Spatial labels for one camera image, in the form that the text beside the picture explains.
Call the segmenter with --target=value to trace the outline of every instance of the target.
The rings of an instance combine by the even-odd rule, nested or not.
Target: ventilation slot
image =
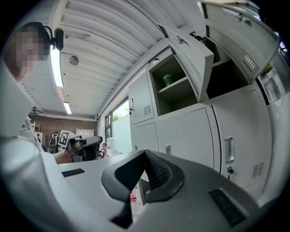
[[[252,61],[252,59],[246,55],[244,60],[243,60],[243,68],[245,69],[245,71],[250,74],[251,71],[254,69],[255,67],[255,63]]]
[[[252,179],[262,175],[264,163],[261,163],[253,168]]]
[[[148,105],[148,106],[144,107],[143,110],[144,110],[144,115],[150,114],[151,113],[151,106]]]

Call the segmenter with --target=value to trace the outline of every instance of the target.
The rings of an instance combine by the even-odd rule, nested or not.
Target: fluorescent light
[[[69,108],[69,103],[68,102],[64,102],[64,107],[65,110],[67,111],[68,114],[72,114],[71,109]]]
[[[60,68],[60,51],[56,48],[53,49],[51,46],[50,49],[50,59],[51,65],[53,67],[53,76],[56,83],[56,86],[63,87],[62,72]]]

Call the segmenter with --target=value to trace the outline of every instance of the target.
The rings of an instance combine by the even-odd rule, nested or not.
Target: brick wall
[[[40,132],[43,132],[45,135],[47,147],[50,136],[56,131],[60,135],[61,130],[71,131],[75,134],[77,129],[90,129],[94,130],[94,136],[97,136],[97,122],[48,118],[37,115],[29,115],[29,118],[31,123],[40,124]]]

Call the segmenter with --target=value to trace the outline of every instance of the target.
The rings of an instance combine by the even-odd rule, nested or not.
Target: white ceiling
[[[69,102],[75,115],[98,114],[116,85],[128,70],[157,42],[163,34],[156,22],[174,23],[178,28],[198,31],[204,24],[194,18],[194,10],[185,14],[183,2],[188,0],[53,0],[38,6],[33,12],[35,19],[49,15],[56,17],[55,5],[64,4],[58,17],[59,27],[64,30],[64,48],[61,52],[61,69],[64,87],[59,90],[48,69],[34,72],[24,81],[27,90],[37,101],[37,108],[44,111],[64,111],[63,101]],[[69,62],[77,56],[79,64]],[[41,85],[36,87],[37,78]]]

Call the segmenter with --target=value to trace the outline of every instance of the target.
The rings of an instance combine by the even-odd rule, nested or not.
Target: black rubber pad
[[[75,170],[70,170],[70,171],[66,171],[66,172],[62,172],[64,177],[68,177],[68,176],[74,176],[74,175],[78,175],[80,173],[84,173],[85,171],[83,169],[75,169]]]
[[[214,202],[218,205],[218,207],[221,209],[223,215],[226,217],[231,227],[234,227],[235,225],[246,219],[242,212],[231,202],[231,200],[225,195],[222,190],[215,189],[208,193],[213,198]]]

